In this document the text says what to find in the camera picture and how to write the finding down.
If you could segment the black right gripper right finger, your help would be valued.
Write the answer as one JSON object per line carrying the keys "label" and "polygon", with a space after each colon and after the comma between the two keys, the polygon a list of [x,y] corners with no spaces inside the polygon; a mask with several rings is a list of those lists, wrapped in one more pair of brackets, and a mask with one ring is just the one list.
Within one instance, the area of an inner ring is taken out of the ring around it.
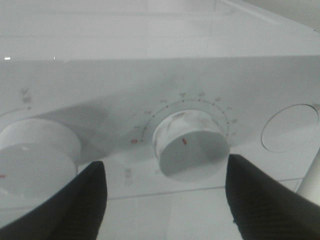
{"label": "black right gripper right finger", "polygon": [[225,194],[244,240],[318,240],[320,207],[240,154],[227,161]]}

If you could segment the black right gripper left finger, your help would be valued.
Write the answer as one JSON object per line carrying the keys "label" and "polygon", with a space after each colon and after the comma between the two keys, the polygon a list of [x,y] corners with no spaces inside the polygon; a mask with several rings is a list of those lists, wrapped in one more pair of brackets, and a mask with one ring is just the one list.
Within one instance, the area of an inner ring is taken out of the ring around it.
{"label": "black right gripper left finger", "polygon": [[102,161],[90,163],[47,201],[1,227],[2,240],[95,240],[107,206]]}

